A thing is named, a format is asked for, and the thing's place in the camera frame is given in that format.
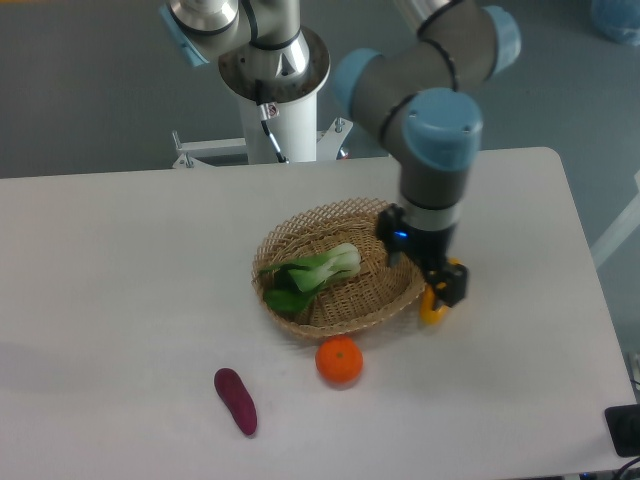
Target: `woven basket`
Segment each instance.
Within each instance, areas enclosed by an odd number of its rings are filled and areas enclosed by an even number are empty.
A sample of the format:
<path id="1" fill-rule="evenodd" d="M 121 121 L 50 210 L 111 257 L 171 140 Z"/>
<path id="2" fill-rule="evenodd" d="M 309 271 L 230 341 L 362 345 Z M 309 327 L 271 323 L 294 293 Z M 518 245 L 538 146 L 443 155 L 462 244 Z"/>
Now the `woven basket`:
<path id="1" fill-rule="evenodd" d="M 424 289 L 419 269 L 404 255 L 393 268 L 386 266 L 384 246 L 374 234 L 381 200 L 352 199 L 301 213 L 278 225 L 253 262 L 253 286 L 273 320 L 305 339 L 322 339 L 372 327 L 391 318 Z M 323 290 L 303 312 L 279 314 L 263 301 L 273 275 L 258 275 L 270 264 L 325 252 L 341 243 L 354 244 L 362 257 L 360 273 Z"/>

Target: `purple sweet potato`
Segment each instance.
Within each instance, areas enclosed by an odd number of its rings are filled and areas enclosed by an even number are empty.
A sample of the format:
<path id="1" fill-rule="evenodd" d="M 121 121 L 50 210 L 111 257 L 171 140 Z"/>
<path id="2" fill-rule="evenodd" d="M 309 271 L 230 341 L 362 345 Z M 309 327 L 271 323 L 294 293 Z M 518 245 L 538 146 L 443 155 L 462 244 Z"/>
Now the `purple sweet potato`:
<path id="1" fill-rule="evenodd" d="M 213 385 L 242 433 L 253 435 L 258 428 L 258 415 L 240 376 L 230 368 L 221 368 L 213 378 Z"/>

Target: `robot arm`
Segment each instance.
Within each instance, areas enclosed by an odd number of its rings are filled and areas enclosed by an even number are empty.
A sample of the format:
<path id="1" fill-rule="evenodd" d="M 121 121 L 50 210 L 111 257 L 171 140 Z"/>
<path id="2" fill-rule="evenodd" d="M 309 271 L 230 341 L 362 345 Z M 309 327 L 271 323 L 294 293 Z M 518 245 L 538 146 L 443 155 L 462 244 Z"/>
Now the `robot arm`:
<path id="1" fill-rule="evenodd" d="M 427 283 L 421 314 L 435 323 L 466 293 L 467 269 L 447 258 L 482 116 L 457 93 L 515 61 L 520 34 L 498 7 L 473 0 L 396 0 L 418 43 L 395 58 L 356 50 L 338 66 L 338 101 L 401 164 L 400 205 L 381 212 L 376 235 L 389 261 L 405 253 Z"/>
<path id="2" fill-rule="evenodd" d="M 300 32 L 299 0 L 171 0 L 161 14 L 194 65 L 249 43 L 277 48 Z"/>

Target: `black cable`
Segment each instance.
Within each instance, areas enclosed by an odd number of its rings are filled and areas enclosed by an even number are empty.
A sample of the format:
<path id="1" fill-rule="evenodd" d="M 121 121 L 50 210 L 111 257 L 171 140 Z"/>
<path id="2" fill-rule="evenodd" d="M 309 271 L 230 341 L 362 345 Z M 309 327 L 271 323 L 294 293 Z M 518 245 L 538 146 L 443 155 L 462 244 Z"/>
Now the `black cable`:
<path id="1" fill-rule="evenodd" d="M 280 150 L 280 146 L 276 141 L 276 137 L 274 137 L 273 133 L 271 133 L 271 130 L 269 130 L 269 125 L 267 125 L 267 121 L 260 120 L 260 124 L 262 125 L 262 131 L 264 132 L 264 134 L 267 137 L 269 137 L 269 140 L 271 140 L 271 145 L 273 145 L 273 150 L 276 152 L 276 157 L 278 157 L 278 162 L 287 163 L 287 159 L 285 158 L 284 155 L 282 155 L 282 151 Z"/>
<path id="2" fill-rule="evenodd" d="M 627 470 L 629 470 L 629 467 L 634 466 L 636 463 L 640 462 L 640 457 L 638 458 L 634 458 L 633 460 L 631 460 L 629 463 L 625 463 L 620 470 L 618 470 L 616 472 L 616 474 L 613 476 L 613 478 L 611 480 L 620 480 L 622 478 L 622 475 L 624 475 L 624 472 L 626 472 Z"/>
<path id="3" fill-rule="evenodd" d="M 264 95 L 264 83 L 261 80 L 256 80 L 256 106 L 260 107 L 263 103 L 267 103 L 267 99 Z M 276 137 L 274 137 L 271 130 L 269 130 L 269 125 L 267 125 L 266 120 L 260 120 L 260 124 L 262 125 L 262 131 L 271 141 L 271 145 L 273 146 L 273 150 L 276 153 L 276 157 L 278 158 L 278 163 L 287 163 L 287 158 L 282 155 L 282 151 L 280 150 L 280 145 L 278 145 L 278 141 Z"/>

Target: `metal bracket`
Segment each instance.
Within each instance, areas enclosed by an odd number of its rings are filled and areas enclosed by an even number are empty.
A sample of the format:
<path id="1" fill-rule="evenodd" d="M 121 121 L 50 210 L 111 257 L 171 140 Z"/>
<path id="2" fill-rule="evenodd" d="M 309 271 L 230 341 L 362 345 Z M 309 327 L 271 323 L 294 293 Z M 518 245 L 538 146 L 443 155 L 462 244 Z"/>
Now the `metal bracket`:
<path id="1" fill-rule="evenodd" d="M 591 247 L 596 269 L 600 268 L 640 225 L 640 172 L 636 173 L 635 180 L 639 193 Z"/>
<path id="2" fill-rule="evenodd" d="M 318 132 L 316 144 L 316 161 L 333 161 L 344 158 L 347 153 L 342 148 L 347 135 L 353 128 L 353 122 L 343 118 L 337 118 L 324 132 Z M 178 132 L 172 132 L 178 159 L 173 163 L 173 168 L 211 167 L 198 158 L 228 157 L 247 153 L 247 144 L 244 138 L 231 138 L 225 140 L 209 140 L 205 142 L 182 143 Z"/>

